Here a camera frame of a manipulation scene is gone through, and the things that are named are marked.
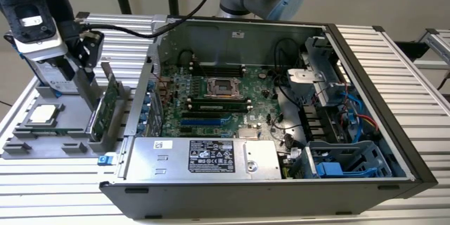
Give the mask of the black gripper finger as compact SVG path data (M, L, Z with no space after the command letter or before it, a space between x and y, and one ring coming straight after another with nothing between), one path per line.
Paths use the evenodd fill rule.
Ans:
M104 34L91 30L80 33L79 37L68 44L71 60L85 71L92 71L97 65L103 40Z
M73 80L75 71L73 71L73 68L71 66L69 60L64 56L57 56L52 60L53 60L53 65L57 68L57 70L60 71L64 79L67 81Z

